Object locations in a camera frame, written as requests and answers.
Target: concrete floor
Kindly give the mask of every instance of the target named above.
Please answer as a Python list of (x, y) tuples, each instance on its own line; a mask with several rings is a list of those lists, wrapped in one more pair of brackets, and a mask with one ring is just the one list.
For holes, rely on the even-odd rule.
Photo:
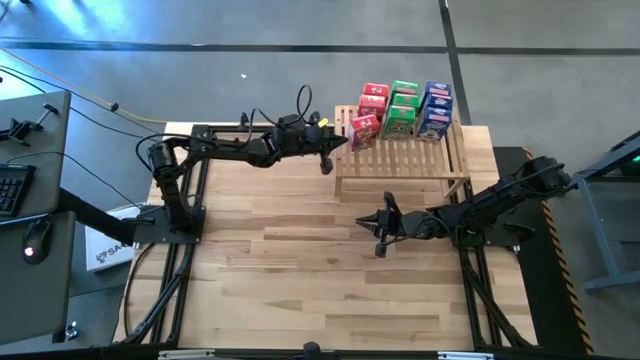
[[(446, 45), (437, 0), (185, 3), (34, 0), (26, 7), (13, 1), (0, 22), (0, 41)], [(449, 7), (458, 46), (640, 47), (640, 2), (633, 0), (449, 0)], [(312, 109), (331, 116), (335, 104), (355, 101), (364, 81), (452, 82), (445, 54), (15, 52), (130, 111), (174, 121), (235, 121), (254, 106), (274, 116), (293, 112), (295, 94), (304, 83), (314, 89)], [(42, 75), (5, 54), (0, 63)], [(638, 57), (625, 56), (460, 56), (472, 123), (490, 126), (494, 145), (528, 146), (535, 154), (565, 162), (570, 172), (589, 166), (638, 130), (639, 64)], [(32, 93), (8, 77), (0, 85), (0, 98)], [(73, 101), (97, 121), (146, 134), (80, 99)], [(135, 139), (71, 118), (67, 153), (142, 201), (150, 177), (133, 156), (134, 145)], [(65, 163), (63, 186), (102, 209), (125, 204), (73, 164)], [(584, 281), (602, 275), (603, 265), (581, 199), (573, 193), (551, 204), (596, 352), (637, 356), (640, 286), (582, 292)], [(97, 290), (123, 284), (127, 269), (87, 275), (82, 241), (77, 236), (80, 255), (74, 255), (72, 293), (85, 295), (72, 298), (70, 314), (81, 327), (91, 323), (91, 329), (82, 327), (81, 337), (68, 344), (52, 346), (38, 338), (2, 346), (0, 353), (110, 341), (114, 319), (109, 315), (115, 316), (122, 288)], [(82, 305), (93, 302), (99, 302), (92, 308), (100, 311)]]

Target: keyboard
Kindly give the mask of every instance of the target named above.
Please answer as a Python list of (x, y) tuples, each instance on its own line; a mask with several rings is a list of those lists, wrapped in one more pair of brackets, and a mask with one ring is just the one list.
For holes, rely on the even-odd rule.
[(18, 214), (35, 171), (32, 165), (0, 164), (0, 216)]

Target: wooden tabletop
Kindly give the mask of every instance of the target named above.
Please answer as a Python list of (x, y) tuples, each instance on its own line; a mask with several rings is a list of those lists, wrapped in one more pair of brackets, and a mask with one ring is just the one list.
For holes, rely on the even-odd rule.
[[(189, 134), (191, 125), (169, 123), (166, 131)], [(466, 126), (463, 135), (478, 192), (498, 179), (489, 131)], [(459, 260), (449, 240), (401, 242), (387, 259), (377, 259), (376, 239), (354, 224), (383, 205), (385, 190), (403, 211), (443, 204), (440, 181), (345, 180), (347, 196), (340, 200), (335, 175), (323, 176), (319, 163), (311, 156), (269, 169), (211, 162), (205, 233), (180, 347), (300, 349), (316, 341), (327, 349), (472, 349)], [(155, 185), (150, 201), (161, 203)], [(132, 283), (132, 327), (158, 296), (166, 251), (157, 245)], [(535, 343), (516, 258), (487, 248), (487, 260), (496, 301)], [(488, 339), (482, 306), (479, 313)], [(120, 321), (115, 340), (122, 338)]]

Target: black mat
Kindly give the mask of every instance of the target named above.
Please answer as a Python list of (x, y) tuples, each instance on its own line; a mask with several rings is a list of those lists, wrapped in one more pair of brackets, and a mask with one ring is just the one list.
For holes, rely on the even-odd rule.
[[(528, 160), (521, 147), (493, 148), (500, 176), (513, 173)], [(518, 255), (538, 344), (561, 353), (586, 353), (586, 335), (579, 326), (581, 313), (575, 296), (567, 288), (557, 247), (540, 201), (526, 201), (509, 221), (536, 229), (536, 237), (522, 244)]]

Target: green box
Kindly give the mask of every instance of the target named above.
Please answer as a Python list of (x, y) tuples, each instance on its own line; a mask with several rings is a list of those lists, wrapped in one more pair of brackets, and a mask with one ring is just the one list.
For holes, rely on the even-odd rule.
[(396, 80), (391, 86), (391, 97), (395, 94), (418, 95), (418, 84)]
[(420, 98), (417, 95), (395, 94), (390, 105), (409, 106), (417, 109), (420, 107)]
[(410, 106), (389, 106), (382, 136), (387, 140), (406, 140), (411, 137), (416, 109)]

